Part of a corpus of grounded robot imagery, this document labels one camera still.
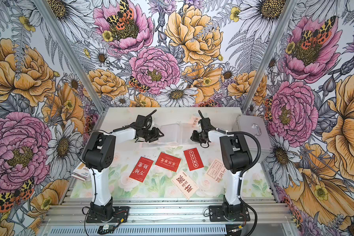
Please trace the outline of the pink photo album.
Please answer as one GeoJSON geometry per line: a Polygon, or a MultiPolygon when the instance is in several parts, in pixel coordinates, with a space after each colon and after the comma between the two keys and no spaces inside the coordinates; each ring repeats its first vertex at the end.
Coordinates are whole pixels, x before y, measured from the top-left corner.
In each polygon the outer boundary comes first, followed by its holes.
{"type": "Polygon", "coordinates": [[[162,125],[160,127],[160,131],[164,134],[164,136],[152,143],[142,143],[141,147],[164,148],[197,145],[197,142],[191,140],[194,130],[197,130],[197,127],[193,124],[187,123],[162,125]]]}

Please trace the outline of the cream card with red characters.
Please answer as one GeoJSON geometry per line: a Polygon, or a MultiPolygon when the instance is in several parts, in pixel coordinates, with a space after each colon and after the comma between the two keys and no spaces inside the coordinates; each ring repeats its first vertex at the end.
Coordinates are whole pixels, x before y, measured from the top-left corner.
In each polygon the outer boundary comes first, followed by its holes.
{"type": "Polygon", "coordinates": [[[186,199],[190,199],[199,189],[199,186],[184,171],[178,172],[173,178],[172,183],[182,192],[186,199]]]}

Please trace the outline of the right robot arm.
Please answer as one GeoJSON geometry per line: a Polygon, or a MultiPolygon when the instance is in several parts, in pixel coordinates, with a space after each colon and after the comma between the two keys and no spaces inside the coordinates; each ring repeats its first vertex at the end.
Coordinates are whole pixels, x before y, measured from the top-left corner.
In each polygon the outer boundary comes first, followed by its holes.
{"type": "Polygon", "coordinates": [[[209,207],[211,221],[233,221],[246,213],[241,202],[241,172],[251,164],[252,157],[244,135],[222,131],[211,125],[209,118],[198,121],[200,131],[193,131],[191,140],[200,144],[218,143],[221,148],[222,162],[229,174],[223,204],[209,207]]]}

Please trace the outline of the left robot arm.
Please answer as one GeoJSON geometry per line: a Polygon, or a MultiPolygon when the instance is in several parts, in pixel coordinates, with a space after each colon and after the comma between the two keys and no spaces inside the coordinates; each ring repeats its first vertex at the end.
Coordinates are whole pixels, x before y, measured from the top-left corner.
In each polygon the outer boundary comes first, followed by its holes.
{"type": "Polygon", "coordinates": [[[86,215],[87,223],[112,223],[117,219],[109,190],[109,167],[114,160],[115,147],[130,140],[151,143],[163,137],[160,129],[152,126],[152,115],[155,112],[146,116],[139,115],[135,122],[112,132],[92,132],[82,154],[82,162],[90,173],[93,192],[86,215]]]}

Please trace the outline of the small pink card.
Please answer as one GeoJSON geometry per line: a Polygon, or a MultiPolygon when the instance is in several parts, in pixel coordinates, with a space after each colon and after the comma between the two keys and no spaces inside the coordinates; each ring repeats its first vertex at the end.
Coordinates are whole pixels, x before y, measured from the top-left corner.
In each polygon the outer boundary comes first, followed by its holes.
{"type": "Polygon", "coordinates": [[[192,128],[195,128],[199,125],[199,120],[201,118],[200,117],[197,117],[195,115],[193,115],[191,118],[190,118],[190,121],[189,121],[189,124],[192,128]]]}

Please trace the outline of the red card with round emblem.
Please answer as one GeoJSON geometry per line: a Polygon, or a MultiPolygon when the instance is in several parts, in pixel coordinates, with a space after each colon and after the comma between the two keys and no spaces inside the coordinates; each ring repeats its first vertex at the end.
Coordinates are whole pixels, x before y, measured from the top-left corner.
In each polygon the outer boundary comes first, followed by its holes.
{"type": "Polygon", "coordinates": [[[204,167],[197,148],[185,150],[183,153],[190,171],[198,170],[204,167]]]}

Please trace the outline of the red landscape greeting card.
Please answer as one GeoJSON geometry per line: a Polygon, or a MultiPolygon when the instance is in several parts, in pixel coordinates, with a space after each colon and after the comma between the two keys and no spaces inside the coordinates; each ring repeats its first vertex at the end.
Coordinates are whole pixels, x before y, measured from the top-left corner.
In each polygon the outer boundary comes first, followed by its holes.
{"type": "Polygon", "coordinates": [[[155,165],[172,172],[177,172],[180,162],[181,162],[180,158],[162,152],[159,155],[155,165]]]}

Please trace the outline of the cream card with framed text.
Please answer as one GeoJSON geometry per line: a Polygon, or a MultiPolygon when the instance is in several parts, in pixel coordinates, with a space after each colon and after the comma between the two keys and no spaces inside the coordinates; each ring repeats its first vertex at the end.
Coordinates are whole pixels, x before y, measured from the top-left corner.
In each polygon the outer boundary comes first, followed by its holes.
{"type": "Polygon", "coordinates": [[[220,183],[225,175],[226,168],[222,161],[215,159],[206,171],[206,175],[215,182],[220,183]]]}

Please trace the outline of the red card with white characters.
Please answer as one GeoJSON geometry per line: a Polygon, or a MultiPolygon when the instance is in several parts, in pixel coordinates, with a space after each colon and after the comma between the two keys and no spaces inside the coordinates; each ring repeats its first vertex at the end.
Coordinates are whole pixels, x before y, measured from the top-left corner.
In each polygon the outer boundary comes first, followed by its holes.
{"type": "Polygon", "coordinates": [[[145,157],[140,157],[129,177],[133,180],[143,183],[152,165],[153,160],[145,157]]]}

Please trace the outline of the silver metal case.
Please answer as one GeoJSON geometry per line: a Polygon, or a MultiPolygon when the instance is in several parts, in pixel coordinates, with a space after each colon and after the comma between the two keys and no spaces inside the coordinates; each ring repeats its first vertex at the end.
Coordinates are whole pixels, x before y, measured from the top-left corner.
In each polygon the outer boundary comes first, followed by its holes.
{"type": "Polygon", "coordinates": [[[272,146],[261,117],[239,115],[232,127],[232,131],[243,131],[255,136],[261,145],[261,156],[258,162],[263,162],[271,154],[272,146]]]}

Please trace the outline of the red and white box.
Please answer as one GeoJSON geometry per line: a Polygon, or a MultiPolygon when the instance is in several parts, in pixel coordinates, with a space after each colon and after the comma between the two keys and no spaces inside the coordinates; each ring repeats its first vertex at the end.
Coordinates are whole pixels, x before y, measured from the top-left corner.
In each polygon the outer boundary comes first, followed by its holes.
{"type": "Polygon", "coordinates": [[[89,168],[87,168],[83,162],[78,164],[78,166],[73,170],[71,176],[83,182],[91,181],[89,168]]]}

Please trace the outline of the small green circuit board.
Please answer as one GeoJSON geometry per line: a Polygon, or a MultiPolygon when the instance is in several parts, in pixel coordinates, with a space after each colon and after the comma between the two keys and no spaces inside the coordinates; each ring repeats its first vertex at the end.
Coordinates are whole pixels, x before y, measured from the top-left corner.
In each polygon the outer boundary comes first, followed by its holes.
{"type": "Polygon", "coordinates": [[[97,233],[99,235],[112,234],[116,230],[116,225],[103,225],[99,226],[97,233]]]}

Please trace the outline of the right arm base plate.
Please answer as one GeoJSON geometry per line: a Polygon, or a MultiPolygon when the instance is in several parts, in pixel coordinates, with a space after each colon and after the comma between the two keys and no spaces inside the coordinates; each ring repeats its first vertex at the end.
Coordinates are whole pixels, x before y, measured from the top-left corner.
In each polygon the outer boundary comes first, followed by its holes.
{"type": "Polygon", "coordinates": [[[209,206],[209,219],[211,222],[248,222],[250,214],[245,205],[209,206]]]}

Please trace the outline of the aluminium rail frame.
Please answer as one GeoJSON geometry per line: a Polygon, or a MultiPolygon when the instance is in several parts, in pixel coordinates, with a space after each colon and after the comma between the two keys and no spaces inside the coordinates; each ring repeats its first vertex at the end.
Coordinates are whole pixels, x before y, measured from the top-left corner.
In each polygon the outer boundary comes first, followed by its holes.
{"type": "MultiPolygon", "coordinates": [[[[91,198],[72,198],[72,188],[61,202],[47,212],[39,236],[96,236],[99,223],[86,223],[83,207],[91,198]]],[[[258,215],[255,236],[297,236],[292,215],[286,204],[274,197],[245,197],[258,215]]],[[[115,236],[225,235],[241,222],[211,222],[209,206],[219,206],[221,198],[122,198],[118,207],[128,207],[128,218],[114,232],[115,236]]]]}

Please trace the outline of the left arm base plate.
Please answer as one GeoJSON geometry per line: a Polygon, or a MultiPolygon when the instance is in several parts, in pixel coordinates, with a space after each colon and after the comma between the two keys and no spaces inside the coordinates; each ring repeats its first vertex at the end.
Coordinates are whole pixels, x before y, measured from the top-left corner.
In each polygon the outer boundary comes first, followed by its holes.
{"type": "Polygon", "coordinates": [[[128,206],[96,206],[90,207],[86,223],[123,223],[127,222],[128,206]]]}

